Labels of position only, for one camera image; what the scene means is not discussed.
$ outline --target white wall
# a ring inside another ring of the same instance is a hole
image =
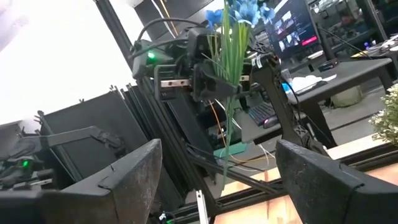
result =
[[[30,131],[37,110],[51,113],[134,82],[93,1],[20,1],[30,21],[0,52],[0,124],[24,119]],[[112,4],[134,41],[142,29],[135,10]]]

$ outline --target green led light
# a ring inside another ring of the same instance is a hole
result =
[[[148,57],[149,57],[150,59],[153,59],[153,58],[155,58],[155,54],[152,53],[152,52],[148,52]]]

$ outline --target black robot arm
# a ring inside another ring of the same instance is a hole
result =
[[[25,137],[18,140],[15,146],[6,154],[0,157],[1,160],[16,159],[21,156],[29,156],[61,144],[79,141],[86,138],[94,138],[111,148],[115,154],[124,150],[123,141],[106,131],[91,126],[74,131],[68,131],[50,136]]]

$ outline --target artificial flower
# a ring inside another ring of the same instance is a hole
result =
[[[267,7],[266,3],[263,3],[260,7],[260,16],[262,21],[266,23],[267,21],[271,21],[273,18],[275,18],[275,11],[274,9]]]
[[[221,24],[223,21],[223,9],[218,9],[216,11],[207,10],[206,20],[208,21],[209,29],[215,29],[215,25]]]
[[[237,22],[245,22],[254,27],[261,18],[257,0],[236,1],[231,7],[233,16]]]

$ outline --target computer monitor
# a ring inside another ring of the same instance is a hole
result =
[[[281,59],[319,43],[306,0],[282,0],[274,10],[275,18],[265,24],[265,31]]]

